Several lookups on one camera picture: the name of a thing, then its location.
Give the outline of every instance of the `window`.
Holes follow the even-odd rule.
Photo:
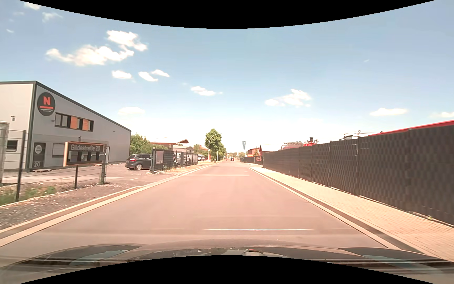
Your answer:
[[[52,157],[54,158],[64,157],[64,144],[54,143],[52,145]]]
[[[7,142],[7,152],[16,152],[17,151],[18,140],[8,140]]]
[[[55,126],[92,132],[94,129],[94,121],[57,113],[55,114]]]

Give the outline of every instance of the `road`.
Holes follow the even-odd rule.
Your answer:
[[[230,161],[206,167],[11,242],[0,247],[0,256],[27,258],[108,242],[224,238],[383,247],[250,167]]]

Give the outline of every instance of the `gray car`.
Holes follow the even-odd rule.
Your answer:
[[[130,155],[126,160],[126,168],[129,168],[129,170],[149,170],[151,165],[151,154]]]

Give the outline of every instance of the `circular logo sign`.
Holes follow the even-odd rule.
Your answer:
[[[49,116],[54,113],[55,110],[55,100],[52,94],[42,93],[38,97],[38,111],[41,115]]]
[[[37,154],[41,153],[41,150],[43,150],[41,148],[41,145],[36,145],[36,147],[34,147],[34,152],[37,153]]]

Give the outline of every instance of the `lamp post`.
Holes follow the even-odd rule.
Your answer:
[[[223,134],[223,133],[217,133],[217,134],[215,134],[215,135],[213,135],[213,136],[211,136],[211,137],[209,138],[209,141],[208,141],[208,162],[211,162],[211,159],[210,159],[210,157],[209,157],[209,144],[211,143],[211,139],[212,139],[213,137],[215,137],[216,135],[218,135],[218,134]]]

